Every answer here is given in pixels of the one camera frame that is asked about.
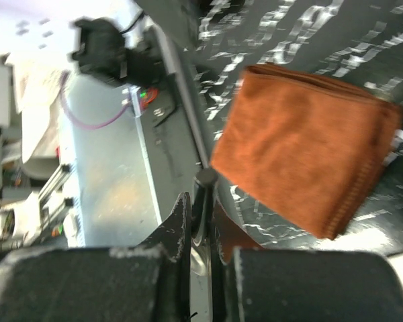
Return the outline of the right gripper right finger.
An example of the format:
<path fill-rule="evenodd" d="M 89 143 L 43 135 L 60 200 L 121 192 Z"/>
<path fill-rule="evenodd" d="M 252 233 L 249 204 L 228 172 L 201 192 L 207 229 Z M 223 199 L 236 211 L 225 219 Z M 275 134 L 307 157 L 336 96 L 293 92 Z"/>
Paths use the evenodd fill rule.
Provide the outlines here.
<path fill-rule="evenodd" d="M 212 320 L 225 321 L 226 267 L 232 259 L 234 248 L 261 249 L 247 232 L 237 225 L 216 201 L 210 217 L 210 302 Z"/>

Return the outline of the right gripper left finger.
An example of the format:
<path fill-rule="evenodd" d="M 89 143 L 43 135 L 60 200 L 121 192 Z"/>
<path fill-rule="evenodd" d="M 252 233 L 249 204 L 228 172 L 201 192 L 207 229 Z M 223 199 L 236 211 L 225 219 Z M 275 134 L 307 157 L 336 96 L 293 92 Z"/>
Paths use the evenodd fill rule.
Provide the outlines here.
<path fill-rule="evenodd" d="M 161 253 L 154 321 L 190 320 L 191 197 L 181 193 L 170 215 L 141 243 Z"/>

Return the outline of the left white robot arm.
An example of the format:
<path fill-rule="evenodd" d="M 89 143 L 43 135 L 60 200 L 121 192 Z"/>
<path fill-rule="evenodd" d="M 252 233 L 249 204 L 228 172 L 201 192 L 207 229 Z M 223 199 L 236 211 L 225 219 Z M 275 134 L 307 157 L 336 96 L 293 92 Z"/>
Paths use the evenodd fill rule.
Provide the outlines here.
<path fill-rule="evenodd" d="M 75 20 L 79 46 L 70 58 L 79 72 L 112 87 L 125 84 L 149 88 L 163 79 L 162 62 L 152 56 L 151 47 L 127 48 L 126 39 L 110 20 Z"/>

